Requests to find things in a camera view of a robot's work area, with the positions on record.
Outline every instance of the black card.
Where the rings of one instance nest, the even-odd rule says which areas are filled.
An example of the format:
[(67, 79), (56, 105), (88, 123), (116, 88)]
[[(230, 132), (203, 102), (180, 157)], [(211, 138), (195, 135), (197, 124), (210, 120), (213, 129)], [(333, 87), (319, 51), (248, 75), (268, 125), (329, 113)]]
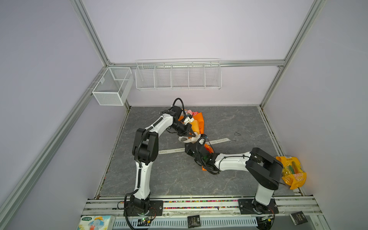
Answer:
[(290, 217), (295, 225), (304, 224), (308, 222), (307, 218), (304, 216), (304, 213), (302, 211), (292, 213), (290, 214)]
[(188, 216), (188, 228), (192, 227), (200, 227), (201, 226), (201, 219), (199, 215), (197, 216)]

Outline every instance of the elephant illustration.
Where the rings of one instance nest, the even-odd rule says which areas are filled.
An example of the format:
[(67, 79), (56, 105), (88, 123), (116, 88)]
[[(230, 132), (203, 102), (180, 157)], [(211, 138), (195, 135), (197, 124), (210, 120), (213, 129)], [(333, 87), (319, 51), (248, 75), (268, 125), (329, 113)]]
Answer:
[(99, 230), (104, 224), (102, 216), (96, 217), (94, 221), (88, 224), (89, 230)]

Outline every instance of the metal grate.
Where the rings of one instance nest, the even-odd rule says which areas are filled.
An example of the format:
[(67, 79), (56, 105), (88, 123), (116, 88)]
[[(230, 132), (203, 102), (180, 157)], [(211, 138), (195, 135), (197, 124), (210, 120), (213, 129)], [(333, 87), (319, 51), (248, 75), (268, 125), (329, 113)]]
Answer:
[(220, 61), (184, 63), (138, 63), (135, 72), (139, 90), (220, 89)]
[[(132, 226), (136, 229), (144, 229), (147, 227), (137, 227), (138, 218), (129, 220)], [(255, 217), (201, 217), (201, 227), (199, 229), (210, 229), (214, 227), (256, 227), (258, 226)], [(164, 229), (164, 228), (179, 228), (187, 229), (188, 220), (186, 217), (182, 218), (157, 218), (152, 221), (149, 226), (150, 229)], [(115, 219), (113, 229), (129, 229), (125, 219)]]
[(100, 105), (124, 105), (133, 81), (130, 68), (108, 67), (92, 93)]

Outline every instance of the wire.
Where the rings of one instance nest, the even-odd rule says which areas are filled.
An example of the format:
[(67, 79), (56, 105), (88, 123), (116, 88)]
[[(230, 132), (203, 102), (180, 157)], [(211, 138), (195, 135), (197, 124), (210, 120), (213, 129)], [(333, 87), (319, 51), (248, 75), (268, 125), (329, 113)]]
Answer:
[(134, 160), (136, 161), (136, 162), (138, 162), (139, 163), (139, 167), (142, 167), (142, 163), (138, 160), (138, 153), (139, 153), (139, 150), (141, 149), (141, 146), (142, 146), (142, 144), (143, 144), (143, 141), (146, 139), (146, 136), (147, 136), (147, 133), (151, 130), (151, 129), (153, 129), (153, 127), (151, 126), (151, 127), (149, 127), (148, 129), (146, 129), (144, 132), (143, 132), (143, 134), (142, 134), (142, 138), (141, 138), (141, 140), (140, 140), (140, 142), (139, 142), (139, 145), (138, 145), (138, 147), (135, 149), (135, 151), (134, 151)]
[(219, 170), (221, 170), (221, 169), (220, 169), (220, 164), (221, 164), (221, 161), (222, 161), (223, 159), (225, 159), (225, 158), (234, 158), (234, 157), (237, 157), (237, 158), (238, 158), (238, 157), (243, 157), (243, 158), (244, 158), (244, 157), (245, 157), (245, 155), (243, 154), (242, 156), (224, 156), (224, 158), (222, 158), (222, 159), (220, 160), (220, 162), (219, 162)]
[(154, 209), (155, 210), (155, 216), (153, 217), (153, 219), (151, 220), (151, 222), (156, 218), (156, 214), (157, 214), (157, 210), (155, 209), (155, 208), (149, 208), (148, 210), (150, 210), (150, 209)]
[(124, 201), (119, 201), (119, 202), (117, 203), (117, 209), (119, 209), (119, 210), (124, 210), (124, 209), (125, 209), (125, 207), (124, 207), (124, 208), (119, 208), (119, 204), (120, 204), (121, 202), (124, 202)]
[[(271, 227), (270, 227), (270, 229), (272, 228), (272, 226), (273, 226), (273, 223), (275, 222), (275, 217), (276, 217), (276, 215), (275, 215), (275, 213), (273, 212), (273, 210), (272, 210), (272, 208), (271, 207), (269, 207), (270, 208), (270, 210), (271, 210), (271, 212), (272, 212), (272, 214), (273, 214), (273, 221), (272, 221), (272, 223), (271, 223)], [(276, 210), (276, 202), (274, 202), (273, 203), (273, 208)]]
[(125, 194), (125, 196), (124, 196), (124, 216), (125, 216), (125, 220), (126, 220), (126, 222), (127, 222), (128, 226), (129, 226), (129, 228), (130, 228), (131, 230), (136, 230), (136, 229), (132, 226), (132, 224), (131, 224), (131, 223), (129, 222), (129, 220), (128, 220), (128, 214), (127, 214), (127, 210), (126, 210), (127, 197), (128, 197), (128, 196), (133, 195), (133, 194), (134, 194), (134, 193), (136, 193), (137, 191), (138, 191), (138, 189), (134, 190), (134, 192), (127, 193), (127, 194)]
[(211, 142), (210, 142), (209, 140), (208, 140), (208, 143), (209, 143), (209, 145), (211, 146), (211, 148), (212, 148), (212, 150), (213, 150), (213, 153), (216, 153), (215, 149), (212, 147)]
[(183, 111), (183, 119), (180, 121), (180, 122), (183, 122), (184, 121), (184, 119), (185, 119), (185, 117), (187, 116), (187, 114), (185, 113), (185, 109), (184, 109), (184, 103), (183, 103), (183, 100), (181, 99), (181, 98), (177, 98), (177, 99), (175, 99), (174, 100), (174, 103), (173, 103), (173, 106), (175, 105), (175, 102), (177, 101), (177, 100), (179, 100), (180, 102), (181, 102), (181, 109), (182, 109), (182, 111)]
[(279, 181), (277, 181), (277, 180), (275, 180), (275, 179), (273, 179), (274, 181), (276, 181), (277, 183), (279, 183), (279, 184), (283, 184), (283, 185), (285, 185), (285, 186), (289, 186), (289, 185), (287, 185), (287, 184), (284, 184), (284, 183), (282, 183), (282, 182), (279, 182)]
[(167, 128), (166, 128), (166, 131), (167, 131), (168, 133), (178, 133), (178, 131), (176, 131), (176, 132), (170, 132), (169, 130), (167, 130), (168, 128), (169, 128), (169, 129), (171, 129), (171, 126), (169, 126), (169, 127), (167, 127)]

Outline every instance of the pink object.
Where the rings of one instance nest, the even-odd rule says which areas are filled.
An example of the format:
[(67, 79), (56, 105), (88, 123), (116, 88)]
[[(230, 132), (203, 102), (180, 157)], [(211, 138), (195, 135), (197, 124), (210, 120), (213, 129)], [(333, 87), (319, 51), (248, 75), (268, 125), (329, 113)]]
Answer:
[(192, 115), (192, 116), (195, 116), (195, 115), (197, 115), (199, 112), (193, 112), (193, 111), (191, 111), (191, 110), (187, 110), (187, 113), (189, 113), (190, 115)]

